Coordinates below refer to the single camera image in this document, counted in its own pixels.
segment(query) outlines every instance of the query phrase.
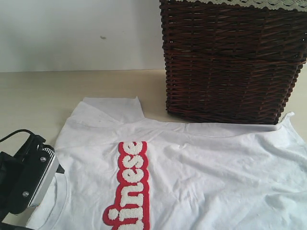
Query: white lace trim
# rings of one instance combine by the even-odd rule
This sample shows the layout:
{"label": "white lace trim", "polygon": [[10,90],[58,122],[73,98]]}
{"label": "white lace trim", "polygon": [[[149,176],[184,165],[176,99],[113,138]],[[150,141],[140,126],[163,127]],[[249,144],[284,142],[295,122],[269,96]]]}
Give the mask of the white lace trim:
{"label": "white lace trim", "polygon": [[270,10],[285,9],[288,11],[298,10],[307,12],[307,0],[187,0],[190,2],[212,2],[214,4],[226,3],[228,5],[254,6],[256,8],[267,7]]}

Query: table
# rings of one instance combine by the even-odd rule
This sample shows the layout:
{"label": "table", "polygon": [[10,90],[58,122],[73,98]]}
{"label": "table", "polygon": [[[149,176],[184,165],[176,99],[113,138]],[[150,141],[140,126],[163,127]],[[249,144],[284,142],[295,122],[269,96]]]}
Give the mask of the table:
{"label": "table", "polygon": [[[286,106],[296,116],[292,123],[307,140],[307,69],[304,68]],[[0,137],[27,128],[54,145],[73,109],[84,97],[139,97],[144,115],[160,121],[180,122],[165,110],[165,71],[78,71],[0,73]],[[14,154],[26,140],[18,134],[0,144],[0,151]],[[24,226],[33,210],[4,222]]]}

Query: wall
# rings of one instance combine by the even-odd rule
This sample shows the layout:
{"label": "wall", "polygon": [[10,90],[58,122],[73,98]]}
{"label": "wall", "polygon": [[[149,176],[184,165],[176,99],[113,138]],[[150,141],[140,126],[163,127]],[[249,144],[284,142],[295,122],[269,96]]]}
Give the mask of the wall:
{"label": "wall", "polygon": [[163,68],[158,0],[0,0],[0,72]]}

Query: red patch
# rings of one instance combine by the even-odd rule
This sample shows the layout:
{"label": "red patch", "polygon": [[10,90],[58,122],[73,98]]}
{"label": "red patch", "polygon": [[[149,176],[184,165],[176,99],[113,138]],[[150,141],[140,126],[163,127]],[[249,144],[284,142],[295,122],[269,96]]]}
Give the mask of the red patch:
{"label": "red patch", "polygon": [[114,204],[105,209],[102,219],[105,224],[113,226],[112,230],[148,230],[150,223],[147,143],[121,142],[118,150],[119,185]]}

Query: white t-shirt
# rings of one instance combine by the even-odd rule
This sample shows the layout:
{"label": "white t-shirt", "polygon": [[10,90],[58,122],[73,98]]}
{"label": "white t-shirt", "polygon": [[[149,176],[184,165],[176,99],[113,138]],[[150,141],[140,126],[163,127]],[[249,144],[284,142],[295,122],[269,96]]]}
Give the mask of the white t-shirt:
{"label": "white t-shirt", "polygon": [[290,123],[165,123],[85,98],[56,142],[35,230],[307,229],[307,146]]}

